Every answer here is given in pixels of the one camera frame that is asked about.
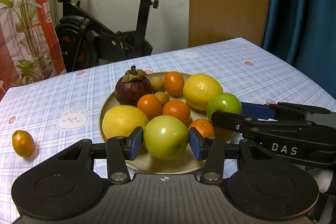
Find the green apple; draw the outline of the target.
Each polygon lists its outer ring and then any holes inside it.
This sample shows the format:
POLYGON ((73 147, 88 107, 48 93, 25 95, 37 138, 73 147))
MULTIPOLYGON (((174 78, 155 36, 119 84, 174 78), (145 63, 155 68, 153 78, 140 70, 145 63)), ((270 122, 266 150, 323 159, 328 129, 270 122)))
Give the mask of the green apple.
POLYGON ((241 114, 243 111, 239 99, 231 93, 221 93, 210 99, 207 104, 207 118, 211 121, 211 116, 216 111, 224 111, 234 114, 241 114))
POLYGON ((179 119, 161 115, 153 118, 143 130, 143 143, 148 153, 159 160, 173 160, 187 149, 189 132, 179 119))

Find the yellow lemon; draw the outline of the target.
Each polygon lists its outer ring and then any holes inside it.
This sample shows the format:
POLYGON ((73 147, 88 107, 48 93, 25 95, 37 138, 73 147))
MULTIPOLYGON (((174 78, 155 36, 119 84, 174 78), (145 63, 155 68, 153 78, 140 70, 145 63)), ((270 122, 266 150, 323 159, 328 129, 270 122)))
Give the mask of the yellow lemon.
POLYGON ((223 88, 216 79, 201 73, 190 76, 183 87, 185 101, 200 111, 206 111, 209 100, 222 92, 223 88))
POLYGON ((134 106, 118 105, 106 112, 102 120, 102 131, 107 139, 115 136, 129 136, 138 127, 145 127, 149 119, 134 106))

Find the dark purple mangosteen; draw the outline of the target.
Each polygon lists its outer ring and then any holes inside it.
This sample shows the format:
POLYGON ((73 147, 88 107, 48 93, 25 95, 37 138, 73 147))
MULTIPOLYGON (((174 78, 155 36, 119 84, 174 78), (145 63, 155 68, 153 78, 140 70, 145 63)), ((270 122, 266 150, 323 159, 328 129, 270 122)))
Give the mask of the dark purple mangosteen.
POLYGON ((153 92, 150 80, 142 69, 132 65, 128 71, 117 81, 114 94, 121 105, 137 106, 138 100, 153 92))

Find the small brown longan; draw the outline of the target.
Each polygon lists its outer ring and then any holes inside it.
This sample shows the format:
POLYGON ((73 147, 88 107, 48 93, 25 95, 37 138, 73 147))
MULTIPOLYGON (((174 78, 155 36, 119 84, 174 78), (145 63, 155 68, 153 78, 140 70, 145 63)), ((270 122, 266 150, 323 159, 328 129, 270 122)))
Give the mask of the small brown longan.
POLYGON ((164 81, 161 77, 154 76, 150 79, 151 87, 153 88, 153 91, 156 92, 162 92, 164 90, 164 81))

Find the small orange tangerine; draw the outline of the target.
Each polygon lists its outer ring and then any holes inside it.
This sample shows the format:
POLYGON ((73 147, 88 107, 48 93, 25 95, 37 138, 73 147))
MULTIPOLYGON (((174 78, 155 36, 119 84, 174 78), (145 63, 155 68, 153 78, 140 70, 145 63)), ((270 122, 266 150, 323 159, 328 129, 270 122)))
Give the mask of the small orange tangerine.
POLYGON ((167 93, 172 97, 181 97, 185 84, 183 76, 178 72, 169 72, 164 77, 164 86, 167 93))

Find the yellow-orange mandarin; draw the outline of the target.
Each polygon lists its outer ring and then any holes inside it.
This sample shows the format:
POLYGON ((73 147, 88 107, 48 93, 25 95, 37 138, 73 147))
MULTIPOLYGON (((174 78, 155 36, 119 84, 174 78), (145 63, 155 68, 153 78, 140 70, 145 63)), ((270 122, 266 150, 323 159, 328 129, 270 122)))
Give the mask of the yellow-orange mandarin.
POLYGON ((17 130, 13 133, 12 145, 15 153, 23 158, 30 157, 35 148, 33 137, 23 130, 17 130))

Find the beige round plate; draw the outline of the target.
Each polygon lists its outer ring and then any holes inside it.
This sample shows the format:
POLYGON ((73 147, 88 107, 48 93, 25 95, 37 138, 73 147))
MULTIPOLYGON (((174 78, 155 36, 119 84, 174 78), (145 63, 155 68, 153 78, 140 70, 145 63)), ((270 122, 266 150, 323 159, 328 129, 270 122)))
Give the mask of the beige round plate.
MULTIPOLYGON (((153 77, 161 77, 162 79, 168 72, 153 72, 147 75, 146 77, 151 80, 153 77)), ((99 133, 103 141, 106 141, 108 137, 106 137, 103 129, 102 122, 105 114, 111 108, 120 105, 115 97, 114 91, 110 94, 110 96, 105 100, 102 105, 100 114, 99 114, 99 133)), ((189 106, 191 116, 189 121, 187 122, 187 127, 196 119, 207 119, 206 111, 200 111, 189 106)), ((224 139, 226 143, 234 143, 232 141, 234 132, 230 130, 225 130, 222 128, 216 129, 216 137, 224 139)), ((173 173, 173 174, 183 174, 190 173, 196 171, 200 168, 203 168, 205 164, 204 161, 198 161, 194 158, 193 152, 188 145, 186 150, 180 157, 177 157, 173 160, 159 160, 150 153, 147 152, 144 145, 141 146, 141 149, 135 160, 130 161, 126 160, 126 165, 129 168, 135 169, 141 172, 147 173, 156 173, 156 174, 164 174, 164 173, 173 173)))

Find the blue plaid tablecloth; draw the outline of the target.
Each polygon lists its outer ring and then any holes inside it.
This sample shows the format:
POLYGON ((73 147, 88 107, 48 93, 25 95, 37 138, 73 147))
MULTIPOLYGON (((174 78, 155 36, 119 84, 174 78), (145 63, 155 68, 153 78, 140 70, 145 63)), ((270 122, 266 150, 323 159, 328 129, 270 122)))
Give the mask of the blue plaid tablecloth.
POLYGON ((243 102, 291 102, 335 110, 335 99, 309 77, 248 40, 236 38, 101 65, 9 89, 1 100, 1 223, 18 218, 15 179, 80 139, 101 141, 98 116, 117 80, 132 65, 153 72, 204 73, 243 102), (33 154, 17 155, 12 135, 28 132, 33 154))

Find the blue curtain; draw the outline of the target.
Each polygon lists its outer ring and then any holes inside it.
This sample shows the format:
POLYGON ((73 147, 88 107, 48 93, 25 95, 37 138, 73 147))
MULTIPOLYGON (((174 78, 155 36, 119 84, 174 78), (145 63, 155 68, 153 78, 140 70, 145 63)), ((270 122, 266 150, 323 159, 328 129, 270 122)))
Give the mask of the blue curtain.
POLYGON ((269 0, 262 48, 335 96, 336 0, 269 0))

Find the red plant-print backdrop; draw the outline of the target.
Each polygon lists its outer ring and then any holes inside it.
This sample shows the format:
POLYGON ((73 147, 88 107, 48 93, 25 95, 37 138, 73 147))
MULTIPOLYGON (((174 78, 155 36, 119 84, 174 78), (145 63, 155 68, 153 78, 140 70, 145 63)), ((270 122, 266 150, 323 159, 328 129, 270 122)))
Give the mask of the red plant-print backdrop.
POLYGON ((1 96, 65 70, 49 0, 1 0, 1 96))

